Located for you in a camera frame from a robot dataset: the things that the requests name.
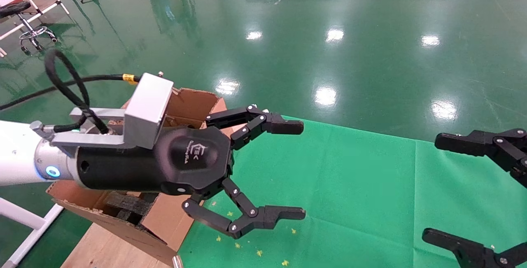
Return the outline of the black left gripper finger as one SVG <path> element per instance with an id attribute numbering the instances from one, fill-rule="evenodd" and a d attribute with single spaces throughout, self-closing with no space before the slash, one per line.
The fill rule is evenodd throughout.
<path id="1" fill-rule="evenodd" d="M 263 112 L 254 105 L 209 114 L 205 123 L 207 127 L 216 127 L 220 130 L 241 125 L 241 128 L 230 135 L 232 150 L 240 150 L 264 132 L 300 135 L 304 130 L 302 121 L 286 120 L 280 114 Z"/>
<path id="2" fill-rule="evenodd" d="M 230 179 L 222 180 L 220 189 L 234 202 L 242 215 L 231 221 L 200 205 L 202 196 L 193 193 L 182 203 L 182 209 L 195 221 L 232 238 L 241 238 L 254 229 L 274 229 L 281 219 L 303 220 L 305 210 L 301 207 L 266 205 L 256 207 L 239 187 Z"/>

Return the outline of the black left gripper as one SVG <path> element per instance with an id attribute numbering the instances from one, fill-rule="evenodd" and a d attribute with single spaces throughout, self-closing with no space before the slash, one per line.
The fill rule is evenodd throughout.
<path id="1" fill-rule="evenodd" d="M 80 182 L 87 189 L 216 195 L 232 173 L 231 139 L 215 127 L 164 128 L 152 149 L 81 147 Z"/>

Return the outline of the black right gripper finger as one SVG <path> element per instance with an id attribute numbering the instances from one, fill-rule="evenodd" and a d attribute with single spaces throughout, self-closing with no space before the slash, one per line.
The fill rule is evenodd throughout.
<path id="1" fill-rule="evenodd" d="M 510 129 L 501 133 L 472 131 L 468 135 L 439 133 L 435 147 L 470 156 L 487 156 L 523 187 L 527 187 L 527 132 Z"/>
<path id="2" fill-rule="evenodd" d="M 516 268 L 527 260 L 526 242 L 496 253 L 478 242 L 433 228 L 424 229 L 422 239 L 452 252 L 461 268 Z"/>

